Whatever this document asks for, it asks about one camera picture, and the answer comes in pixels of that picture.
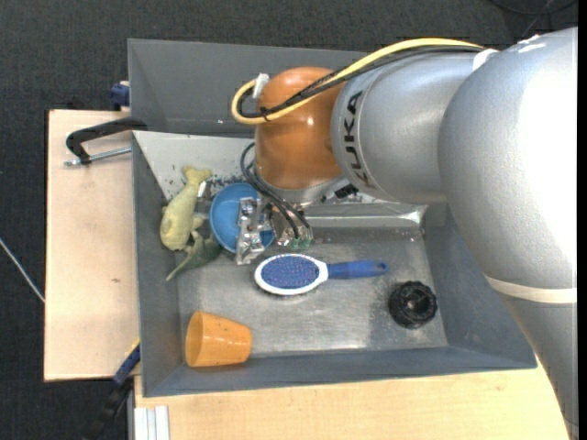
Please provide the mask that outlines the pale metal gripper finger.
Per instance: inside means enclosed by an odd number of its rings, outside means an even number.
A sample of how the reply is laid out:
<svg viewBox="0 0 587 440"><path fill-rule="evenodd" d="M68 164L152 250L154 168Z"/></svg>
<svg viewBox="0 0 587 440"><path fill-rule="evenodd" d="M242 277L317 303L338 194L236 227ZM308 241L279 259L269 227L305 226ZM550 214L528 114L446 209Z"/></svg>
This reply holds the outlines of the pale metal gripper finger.
<svg viewBox="0 0 587 440"><path fill-rule="evenodd" d="M261 230L263 228L263 206L259 198L245 197L239 200L238 226L240 230Z"/></svg>
<svg viewBox="0 0 587 440"><path fill-rule="evenodd" d="M274 239L271 230L248 231L242 230L237 238L235 262L237 265L248 265L272 243Z"/></svg>

